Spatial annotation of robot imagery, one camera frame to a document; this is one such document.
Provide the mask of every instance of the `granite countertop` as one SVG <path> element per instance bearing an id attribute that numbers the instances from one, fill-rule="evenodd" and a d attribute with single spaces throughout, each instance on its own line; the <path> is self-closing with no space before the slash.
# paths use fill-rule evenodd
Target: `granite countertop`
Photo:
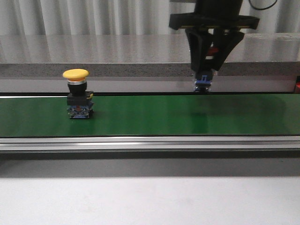
<path id="1" fill-rule="evenodd" d="M 185 35 L 0 36 L 0 77 L 191 76 Z M 300 74 L 300 34 L 246 34 L 220 75 Z"/>

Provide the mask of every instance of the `aluminum rail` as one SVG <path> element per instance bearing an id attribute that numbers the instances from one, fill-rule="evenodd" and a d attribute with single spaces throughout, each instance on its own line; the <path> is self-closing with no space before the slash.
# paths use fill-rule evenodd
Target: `aluminum rail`
<path id="1" fill-rule="evenodd" d="M 300 136 L 1 138 L 0 153 L 300 150 Z"/>

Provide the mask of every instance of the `corrugated wall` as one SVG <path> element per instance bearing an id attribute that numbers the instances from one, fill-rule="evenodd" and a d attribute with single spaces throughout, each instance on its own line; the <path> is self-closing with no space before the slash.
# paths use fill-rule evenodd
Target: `corrugated wall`
<path id="1" fill-rule="evenodd" d="M 274 0 L 252 0 L 258 7 Z M 0 0 L 0 35 L 173 34 L 170 13 L 192 12 L 194 3 L 169 0 Z M 256 32 L 300 32 L 300 1 L 279 0 L 255 11 L 244 0 L 242 15 L 261 18 Z"/>

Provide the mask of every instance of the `cable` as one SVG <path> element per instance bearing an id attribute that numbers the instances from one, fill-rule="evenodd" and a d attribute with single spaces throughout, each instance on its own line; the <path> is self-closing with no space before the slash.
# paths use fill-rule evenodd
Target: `cable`
<path id="1" fill-rule="evenodd" d="M 251 0 L 249 0 L 249 4 L 250 4 L 251 7 L 252 7 L 253 9 L 255 9 L 255 10 L 266 10 L 266 9 L 269 9 L 269 8 L 273 7 L 273 6 L 277 3 L 277 1 L 278 1 L 278 0 L 275 0 L 275 2 L 274 2 L 272 5 L 270 5 L 270 6 L 266 7 L 266 8 L 258 8 L 258 7 L 255 7 L 255 6 L 252 4 Z"/>

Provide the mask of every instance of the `yellow mushroom button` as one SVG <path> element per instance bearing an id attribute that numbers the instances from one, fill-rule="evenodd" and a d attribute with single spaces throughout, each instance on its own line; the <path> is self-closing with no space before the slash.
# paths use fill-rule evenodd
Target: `yellow mushroom button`
<path id="1" fill-rule="evenodd" d="M 89 72 L 85 69 L 70 69 L 63 73 L 63 77 L 69 81 L 82 81 L 89 75 Z"/>

